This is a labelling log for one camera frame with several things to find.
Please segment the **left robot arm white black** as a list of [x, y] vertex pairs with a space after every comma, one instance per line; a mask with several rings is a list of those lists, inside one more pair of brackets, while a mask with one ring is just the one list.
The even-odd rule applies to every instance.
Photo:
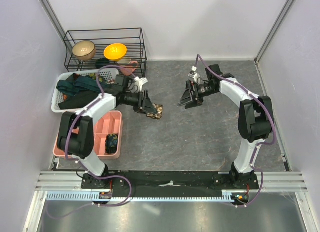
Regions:
[[106, 188], [112, 177], [94, 150], [94, 125], [119, 105], [131, 106], [136, 113], [151, 118], [162, 116], [162, 107], [151, 102], [148, 91], [129, 91], [130, 81], [127, 76], [117, 75], [114, 83], [103, 86], [97, 82], [101, 92], [92, 102], [76, 112], [64, 112], [61, 117], [57, 148], [64, 152], [65, 159], [78, 160], [99, 189]]

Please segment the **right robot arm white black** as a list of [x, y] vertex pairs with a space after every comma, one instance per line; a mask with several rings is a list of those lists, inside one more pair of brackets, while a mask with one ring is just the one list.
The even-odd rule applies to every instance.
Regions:
[[230, 171], [215, 173], [213, 183], [219, 189], [258, 189], [255, 162], [261, 146], [274, 130], [272, 101], [268, 96], [250, 92], [232, 74], [224, 74], [219, 68], [218, 64], [206, 68], [207, 79], [203, 80], [193, 66], [178, 106], [200, 107], [205, 97], [221, 93], [238, 107], [239, 152]]

